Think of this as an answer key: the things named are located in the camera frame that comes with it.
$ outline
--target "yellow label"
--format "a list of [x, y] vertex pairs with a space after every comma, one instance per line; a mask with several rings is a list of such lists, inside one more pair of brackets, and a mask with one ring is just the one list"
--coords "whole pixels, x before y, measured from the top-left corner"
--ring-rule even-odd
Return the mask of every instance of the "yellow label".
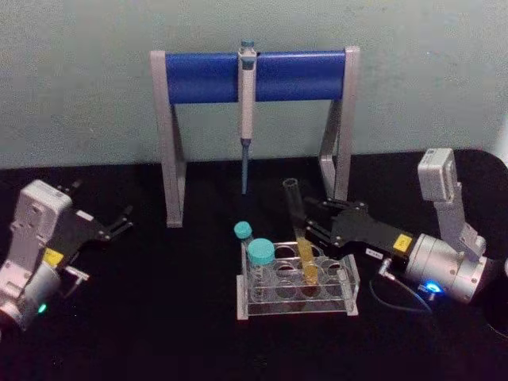
[[413, 238], [408, 237], [404, 234], [401, 234], [400, 236], [398, 236], [396, 242], [394, 243], [394, 248], [401, 251], [401, 252], [406, 252], [406, 250], [407, 250], [407, 248], [409, 248], [412, 240], [413, 240]]
[[64, 254], [60, 254], [59, 252], [56, 252], [55, 250], [51, 250], [50, 248], [46, 248], [46, 251], [44, 252], [44, 262], [56, 266], [60, 263], [60, 261], [63, 259]]

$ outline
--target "black cable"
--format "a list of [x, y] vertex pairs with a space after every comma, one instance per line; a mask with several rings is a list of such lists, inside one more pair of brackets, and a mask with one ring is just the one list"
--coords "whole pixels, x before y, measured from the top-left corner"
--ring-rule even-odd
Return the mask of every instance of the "black cable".
[[391, 309], [394, 309], [394, 310], [404, 311], [404, 312], [411, 312], [411, 313], [414, 313], [414, 314], [431, 314], [432, 313], [432, 310], [431, 310], [430, 306], [427, 304], [427, 302], [425, 300], [423, 300], [423, 298], [421, 298], [420, 295], [418, 295], [416, 292], [411, 290], [408, 286], [406, 286], [404, 283], [402, 283], [398, 279], [393, 279], [393, 281], [396, 284], [398, 284], [400, 287], [402, 287], [404, 290], [406, 290], [410, 294], [412, 294], [425, 307], [425, 309], [423, 310], [421, 308], [412, 308], [412, 307], [397, 306], [395, 304], [391, 304], [389, 302], [385, 302], [374, 291], [374, 287], [372, 286], [372, 281], [373, 280], [374, 279], [371, 279], [371, 281], [368, 283], [368, 286], [369, 286], [369, 288], [371, 290], [371, 294], [372, 294], [372, 296], [374, 297], [375, 300], [377, 300], [379, 303], [381, 303], [385, 307], [388, 307], [388, 308], [391, 308]]

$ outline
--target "silver metal frame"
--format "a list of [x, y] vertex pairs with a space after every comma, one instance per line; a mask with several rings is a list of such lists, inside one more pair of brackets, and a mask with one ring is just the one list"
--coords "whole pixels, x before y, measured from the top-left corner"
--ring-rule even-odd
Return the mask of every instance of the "silver metal frame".
[[152, 69], [153, 98], [159, 130], [160, 161], [166, 198], [166, 223], [168, 228], [181, 228], [183, 226], [186, 162], [183, 156], [182, 138], [175, 105], [169, 103], [166, 52], [150, 52], [150, 67]]
[[[352, 151], [352, 127], [355, 117], [356, 87], [360, 71], [360, 48], [345, 48], [342, 99], [332, 101], [319, 152], [319, 166], [329, 198], [348, 197], [349, 168]], [[167, 227], [183, 226], [186, 162], [183, 156], [175, 105], [169, 103], [166, 52], [150, 52], [153, 98], [160, 139], [160, 157], [167, 210]], [[333, 163], [337, 147], [337, 165]]]
[[[352, 127], [360, 72], [360, 48], [348, 46], [345, 53], [342, 99], [330, 103], [328, 121], [319, 152], [319, 167], [325, 184], [326, 197], [344, 201], [348, 198]], [[337, 165], [333, 163], [336, 147]]]

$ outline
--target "black tabletop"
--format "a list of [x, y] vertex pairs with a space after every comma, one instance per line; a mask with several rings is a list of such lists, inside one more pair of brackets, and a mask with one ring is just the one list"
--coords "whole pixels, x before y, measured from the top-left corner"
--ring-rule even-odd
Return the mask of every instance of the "black tabletop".
[[[421, 200], [422, 152], [352, 158], [349, 199], [374, 217], [439, 237], [431, 202]], [[508, 173], [485, 152], [458, 151], [468, 222], [488, 256], [508, 253]], [[387, 309], [367, 284], [376, 267], [358, 258], [360, 315], [302, 314], [236, 320], [241, 272], [233, 226], [256, 237], [294, 239], [281, 182], [323, 197], [317, 161], [254, 160], [240, 195], [240, 164], [187, 167], [184, 227], [166, 229], [160, 165], [0, 171], [0, 252], [19, 190], [83, 179], [75, 205], [104, 223], [126, 205], [135, 227], [115, 242], [82, 250], [74, 265], [91, 277], [68, 299], [55, 297], [20, 337], [0, 344], [0, 381], [80, 379], [506, 379], [508, 340], [486, 323], [483, 306], [446, 297], [432, 316]], [[403, 291], [383, 290], [404, 300]]]

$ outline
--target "glass test tube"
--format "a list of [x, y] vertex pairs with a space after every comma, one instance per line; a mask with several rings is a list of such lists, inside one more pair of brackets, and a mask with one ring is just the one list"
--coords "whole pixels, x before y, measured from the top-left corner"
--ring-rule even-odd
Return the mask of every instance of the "glass test tube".
[[283, 181], [283, 187], [286, 192], [287, 205], [289, 207], [291, 222], [298, 244], [298, 254], [302, 261], [303, 275], [307, 284], [315, 285], [318, 283], [318, 268], [314, 265], [312, 246], [305, 238], [305, 211], [303, 209], [298, 180], [285, 179]]

